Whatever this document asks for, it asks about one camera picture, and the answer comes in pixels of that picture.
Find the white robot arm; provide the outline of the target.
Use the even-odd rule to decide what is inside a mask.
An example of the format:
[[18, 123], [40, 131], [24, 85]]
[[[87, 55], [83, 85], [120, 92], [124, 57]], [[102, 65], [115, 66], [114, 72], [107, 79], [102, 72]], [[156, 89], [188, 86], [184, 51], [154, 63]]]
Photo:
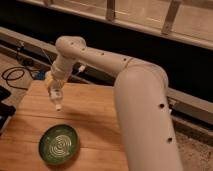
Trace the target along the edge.
[[167, 101], [168, 77], [160, 66], [91, 48], [78, 36], [61, 36], [58, 56], [45, 75], [56, 109], [73, 65], [81, 61], [115, 78], [114, 104], [129, 171], [184, 171]]

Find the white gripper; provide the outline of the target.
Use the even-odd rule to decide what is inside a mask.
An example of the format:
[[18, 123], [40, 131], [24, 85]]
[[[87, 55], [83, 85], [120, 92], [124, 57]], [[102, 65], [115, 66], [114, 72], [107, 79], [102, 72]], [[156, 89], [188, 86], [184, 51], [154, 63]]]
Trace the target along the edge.
[[57, 88], [57, 95], [63, 96], [63, 86], [67, 81], [67, 75], [57, 70], [49, 70], [45, 73], [45, 85], [48, 93], [52, 87]]

